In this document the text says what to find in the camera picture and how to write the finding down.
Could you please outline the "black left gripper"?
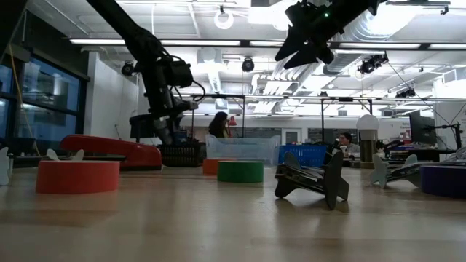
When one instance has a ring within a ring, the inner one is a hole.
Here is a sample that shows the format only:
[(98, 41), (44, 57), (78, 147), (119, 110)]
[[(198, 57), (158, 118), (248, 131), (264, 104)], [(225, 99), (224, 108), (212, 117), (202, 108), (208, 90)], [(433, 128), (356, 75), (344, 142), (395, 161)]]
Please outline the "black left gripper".
[(198, 109), (198, 102), (180, 99), (168, 88), (147, 87), (145, 89), (145, 98), (149, 102), (145, 120), (155, 120), (155, 133), (162, 141), (162, 144), (171, 145), (173, 140), (180, 140), (183, 131), (181, 120), (184, 117), (184, 112)]

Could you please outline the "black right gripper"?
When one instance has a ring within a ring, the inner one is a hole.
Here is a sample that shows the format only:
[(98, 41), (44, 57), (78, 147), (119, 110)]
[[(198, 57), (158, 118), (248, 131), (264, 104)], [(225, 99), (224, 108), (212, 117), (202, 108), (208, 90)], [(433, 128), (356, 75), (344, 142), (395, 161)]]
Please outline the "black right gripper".
[(334, 59), (334, 54), (327, 42), (336, 34), (343, 34), (347, 24), (345, 20), (326, 17), (324, 14), (313, 22), (292, 26), (291, 35), (295, 39), (287, 38), (284, 41), (275, 55), (275, 60), (280, 61), (291, 56), (284, 65), (284, 69), (316, 63), (318, 60), (330, 64)]

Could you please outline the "red stapler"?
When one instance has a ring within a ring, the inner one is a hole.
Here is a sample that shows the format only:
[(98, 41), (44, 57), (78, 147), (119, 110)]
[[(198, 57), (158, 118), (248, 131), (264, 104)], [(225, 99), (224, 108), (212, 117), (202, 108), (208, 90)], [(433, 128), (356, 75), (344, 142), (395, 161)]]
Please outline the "red stapler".
[(60, 148), (67, 151), (84, 150), (85, 152), (123, 156), (120, 170), (161, 170), (162, 155), (154, 146), (126, 140), (103, 138), (91, 135), (68, 135), (60, 142)]

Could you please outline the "orange tape roll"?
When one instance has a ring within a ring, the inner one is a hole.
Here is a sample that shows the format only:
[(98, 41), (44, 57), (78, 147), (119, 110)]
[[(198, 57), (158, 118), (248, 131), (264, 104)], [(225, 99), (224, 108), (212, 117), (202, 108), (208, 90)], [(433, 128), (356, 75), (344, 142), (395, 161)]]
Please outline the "orange tape roll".
[(218, 164), (223, 161), (234, 161), (234, 158), (206, 158), (203, 159), (202, 172), (204, 175), (217, 175)]

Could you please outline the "green tape roll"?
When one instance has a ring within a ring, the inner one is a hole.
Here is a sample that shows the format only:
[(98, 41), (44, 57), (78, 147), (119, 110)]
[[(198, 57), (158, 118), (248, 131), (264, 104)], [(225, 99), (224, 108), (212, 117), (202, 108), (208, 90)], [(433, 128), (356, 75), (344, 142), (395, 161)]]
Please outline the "green tape roll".
[(228, 183), (262, 183), (264, 164), (256, 161), (220, 161), (217, 180)]

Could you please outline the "red-orange tape roll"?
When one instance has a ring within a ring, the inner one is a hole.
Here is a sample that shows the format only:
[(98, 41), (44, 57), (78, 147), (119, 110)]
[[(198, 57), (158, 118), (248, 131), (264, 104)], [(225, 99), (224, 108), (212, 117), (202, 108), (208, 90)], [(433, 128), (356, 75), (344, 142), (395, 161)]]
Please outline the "red-orange tape roll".
[(40, 161), (39, 194), (91, 194), (119, 187), (120, 163), (115, 161)]

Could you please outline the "beige staple remover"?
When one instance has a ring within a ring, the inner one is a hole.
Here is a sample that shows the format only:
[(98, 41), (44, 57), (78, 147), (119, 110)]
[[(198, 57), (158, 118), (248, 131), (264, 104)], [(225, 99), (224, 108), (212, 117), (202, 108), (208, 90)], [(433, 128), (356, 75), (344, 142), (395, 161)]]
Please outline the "beige staple remover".
[(72, 161), (72, 162), (80, 162), (84, 158), (84, 150), (79, 150), (76, 152), (75, 155), (65, 158), (60, 158), (56, 152), (49, 148), (47, 149), (46, 157), (51, 159), (52, 161)]

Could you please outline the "dark staple remover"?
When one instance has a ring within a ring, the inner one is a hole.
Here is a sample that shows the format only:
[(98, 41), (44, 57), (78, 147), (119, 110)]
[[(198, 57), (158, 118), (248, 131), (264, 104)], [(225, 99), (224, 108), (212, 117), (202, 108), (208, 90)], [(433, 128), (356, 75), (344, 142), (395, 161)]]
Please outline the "dark staple remover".
[(298, 159), (286, 152), (284, 162), (277, 166), (275, 196), (285, 198), (295, 189), (306, 189), (325, 197), (330, 210), (336, 207), (337, 198), (348, 200), (350, 185), (341, 176), (344, 154), (337, 151), (322, 168), (302, 167)]

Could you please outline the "cream white staple remover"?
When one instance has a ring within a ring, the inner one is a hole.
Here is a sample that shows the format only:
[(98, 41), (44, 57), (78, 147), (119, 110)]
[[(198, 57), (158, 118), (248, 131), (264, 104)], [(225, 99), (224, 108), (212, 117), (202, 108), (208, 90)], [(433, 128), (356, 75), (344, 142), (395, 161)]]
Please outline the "cream white staple remover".
[(389, 165), (382, 161), (378, 154), (372, 156), (374, 170), (371, 173), (371, 184), (378, 183), (384, 188), (387, 183), (396, 180), (407, 180), (416, 187), (422, 186), (422, 178), (419, 171), (421, 164), (418, 162), (416, 155), (410, 155), (402, 165)]

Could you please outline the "light blue staple remover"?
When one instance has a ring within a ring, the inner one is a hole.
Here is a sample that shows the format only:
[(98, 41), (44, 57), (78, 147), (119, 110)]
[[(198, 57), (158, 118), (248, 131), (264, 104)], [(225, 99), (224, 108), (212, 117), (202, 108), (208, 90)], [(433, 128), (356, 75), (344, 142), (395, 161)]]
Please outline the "light blue staple remover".
[(7, 153), (7, 147), (0, 149), (0, 186), (6, 186), (9, 183), (9, 157)]

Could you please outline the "dark blue tape roll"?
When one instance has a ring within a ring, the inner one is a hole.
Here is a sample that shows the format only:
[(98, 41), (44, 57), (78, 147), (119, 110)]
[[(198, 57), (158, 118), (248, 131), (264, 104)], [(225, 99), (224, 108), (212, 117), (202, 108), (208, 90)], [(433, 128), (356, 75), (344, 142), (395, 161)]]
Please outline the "dark blue tape roll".
[(421, 166), (421, 189), (439, 197), (466, 199), (466, 167)]

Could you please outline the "black monitor on arm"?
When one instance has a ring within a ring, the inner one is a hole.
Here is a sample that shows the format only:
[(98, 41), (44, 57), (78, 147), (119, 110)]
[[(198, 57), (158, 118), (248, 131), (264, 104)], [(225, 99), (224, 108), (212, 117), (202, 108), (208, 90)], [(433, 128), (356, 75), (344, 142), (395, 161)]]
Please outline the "black monitor on arm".
[(462, 147), (460, 124), (436, 125), (435, 120), (421, 116), (418, 111), (408, 114), (411, 128), (411, 142), (434, 146), (440, 141), (436, 130), (451, 130), (458, 149)]

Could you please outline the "black plastic basket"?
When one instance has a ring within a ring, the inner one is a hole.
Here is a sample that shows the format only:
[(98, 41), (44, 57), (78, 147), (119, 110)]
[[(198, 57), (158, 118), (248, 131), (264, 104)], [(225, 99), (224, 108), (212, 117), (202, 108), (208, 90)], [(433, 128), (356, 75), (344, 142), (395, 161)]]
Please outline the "black plastic basket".
[(206, 155), (204, 143), (160, 145), (158, 149), (167, 167), (199, 167)]

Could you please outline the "black monitor on stand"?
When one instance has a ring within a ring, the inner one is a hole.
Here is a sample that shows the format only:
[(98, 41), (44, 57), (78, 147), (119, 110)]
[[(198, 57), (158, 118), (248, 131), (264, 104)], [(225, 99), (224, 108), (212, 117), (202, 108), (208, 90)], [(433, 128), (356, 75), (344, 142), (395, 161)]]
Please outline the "black monitor on stand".
[(151, 114), (143, 114), (130, 117), (130, 137), (139, 143), (141, 138), (156, 138), (157, 130), (154, 125), (154, 117)]

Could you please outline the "person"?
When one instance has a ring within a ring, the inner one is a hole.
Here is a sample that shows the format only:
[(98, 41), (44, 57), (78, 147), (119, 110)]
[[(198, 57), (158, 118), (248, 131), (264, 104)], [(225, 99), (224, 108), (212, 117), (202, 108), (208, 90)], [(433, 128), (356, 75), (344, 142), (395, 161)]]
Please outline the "person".
[(359, 145), (352, 142), (352, 134), (349, 132), (343, 132), (340, 134), (337, 148), (348, 155), (360, 153)]
[(213, 120), (210, 122), (208, 126), (209, 134), (215, 136), (216, 138), (229, 137), (229, 132), (226, 127), (228, 121), (229, 119), (227, 113), (223, 111), (219, 111), (218, 113), (216, 113)]

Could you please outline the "clear plastic bin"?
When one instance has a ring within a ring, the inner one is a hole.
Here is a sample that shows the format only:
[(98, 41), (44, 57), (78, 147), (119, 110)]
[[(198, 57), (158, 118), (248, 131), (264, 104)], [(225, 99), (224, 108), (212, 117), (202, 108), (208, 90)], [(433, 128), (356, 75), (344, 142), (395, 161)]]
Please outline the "clear plastic bin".
[(216, 138), (205, 136), (207, 158), (232, 158), (260, 161), (275, 166), (281, 146), (281, 137), (271, 138)]

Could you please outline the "long ceiling light strip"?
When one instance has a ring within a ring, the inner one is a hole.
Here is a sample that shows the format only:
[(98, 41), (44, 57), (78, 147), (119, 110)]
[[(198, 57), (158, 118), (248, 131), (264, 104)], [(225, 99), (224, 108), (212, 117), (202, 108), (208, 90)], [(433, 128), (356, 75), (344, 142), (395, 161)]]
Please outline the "long ceiling light strip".
[[(122, 39), (69, 39), (72, 44), (82, 46), (124, 46)], [(284, 41), (268, 40), (208, 40), (208, 39), (163, 39), (166, 47), (241, 47), (241, 48), (280, 48)], [(419, 50), (419, 51), (466, 51), (466, 43), (427, 43), (427, 42), (347, 42), (330, 41), (330, 49), (376, 49), (376, 50)]]

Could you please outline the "table lamp with white bulb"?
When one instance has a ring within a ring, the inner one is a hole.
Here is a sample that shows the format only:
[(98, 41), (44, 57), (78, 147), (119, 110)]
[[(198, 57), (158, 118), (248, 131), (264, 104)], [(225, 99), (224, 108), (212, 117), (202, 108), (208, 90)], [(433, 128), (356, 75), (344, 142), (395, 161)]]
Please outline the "table lamp with white bulb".
[(361, 116), (356, 124), (360, 141), (360, 168), (373, 169), (373, 154), (376, 153), (379, 120), (370, 114)]

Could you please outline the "blue plastic basket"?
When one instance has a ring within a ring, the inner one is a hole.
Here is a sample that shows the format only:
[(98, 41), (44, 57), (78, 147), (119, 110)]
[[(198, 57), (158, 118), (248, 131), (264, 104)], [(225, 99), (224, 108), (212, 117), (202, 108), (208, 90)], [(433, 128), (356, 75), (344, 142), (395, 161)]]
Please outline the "blue plastic basket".
[(286, 152), (291, 152), (301, 166), (321, 167), (324, 165), (327, 146), (325, 145), (284, 145), (280, 147), (278, 163), (284, 162)]

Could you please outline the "black metal frame stand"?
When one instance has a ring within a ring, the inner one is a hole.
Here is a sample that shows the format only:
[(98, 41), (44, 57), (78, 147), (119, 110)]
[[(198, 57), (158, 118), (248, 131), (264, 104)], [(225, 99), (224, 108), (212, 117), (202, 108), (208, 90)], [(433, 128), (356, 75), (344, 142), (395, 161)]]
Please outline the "black metal frame stand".
[(245, 113), (245, 102), (247, 99), (262, 99), (265, 101), (272, 101), (272, 102), (280, 102), (281, 100), (316, 100), (318, 104), (321, 105), (321, 113), (323, 114), (324, 109), (324, 102), (326, 100), (329, 101), (336, 101), (340, 103), (352, 103), (352, 102), (359, 102), (363, 108), (365, 108), (370, 115), (373, 114), (373, 102), (378, 100), (379, 98), (357, 98), (357, 97), (332, 97), (332, 96), (289, 96), (289, 95), (236, 95), (236, 94), (224, 94), (224, 93), (213, 93), (213, 94), (187, 94), (183, 93), (181, 98), (178, 99), (178, 103), (173, 106), (172, 108), (168, 109), (160, 109), (158, 112), (152, 112), (152, 109), (149, 109), (147, 114), (143, 114), (138, 116), (139, 119), (143, 120), (146, 119), (147, 121), (150, 119), (159, 119), (162, 117), (168, 117), (176, 119), (179, 114), (183, 113), (184, 111), (194, 111), (197, 109), (197, 106), (205, 99), (205, 98), (212, 98), (212, 99), (241, 99), (242, 103), (240, 103), (240, 107), (242, 108), (241, 114), (236, 114), (236, 116), (246, 117), (246, 116), (257, 116), (257, 117), (272, 117), (275, 113), (265, 112), (260, 114), (247, 114)]

